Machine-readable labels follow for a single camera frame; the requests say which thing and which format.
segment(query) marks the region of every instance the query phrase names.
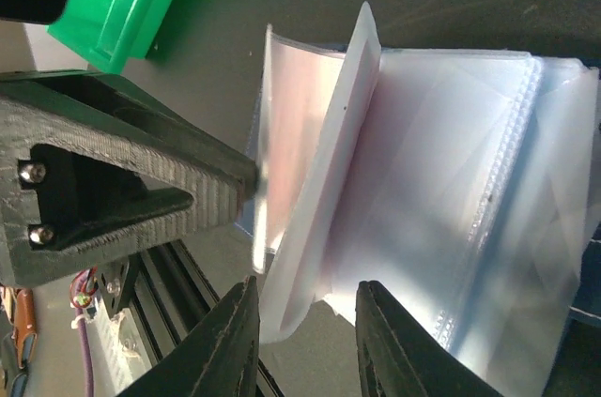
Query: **bolt head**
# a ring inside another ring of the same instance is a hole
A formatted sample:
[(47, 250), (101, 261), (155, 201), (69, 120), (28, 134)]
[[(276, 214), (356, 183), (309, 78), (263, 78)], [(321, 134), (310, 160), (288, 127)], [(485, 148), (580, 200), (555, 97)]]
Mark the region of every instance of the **bolt head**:
[(114, 296), (119, 295), (119, 293), (121, 292), (121, 282), (118, 278), (115, 278), (113, 281), (108, 282), (106, 284), (106, 292)]
[(39, 184), (46, 177), (46, 166), (41, 162), (28, 162), (19, 169), (19, 177), (29, 184)]
[(135, 348), (135, 342), (131, 339), (125, 339), (123, 341), (123, 347), (127, 350), (133, 350)]
[(34, 244), (45, 245), (54, 239), (54, 230), (50, 225), (41, 225), (29, 229), (29, 240)]

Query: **purple cable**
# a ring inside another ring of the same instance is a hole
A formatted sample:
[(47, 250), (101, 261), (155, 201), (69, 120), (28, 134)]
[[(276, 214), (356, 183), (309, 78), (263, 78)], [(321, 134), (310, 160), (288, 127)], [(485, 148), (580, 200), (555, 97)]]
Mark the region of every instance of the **purple cable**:
[(84, 380), (85, 380), (85, 397), (94, 397), (94, 369), (92, 367), (92, 352), (90, 351), (90, 342), (87, 339), (87, 328), (83, 318), (84, 310), (75, 308), (75, 317), (77, 320), (77, 331), (79, 331), (79, 340), (82, 345), (82, 356), (84, 357)]

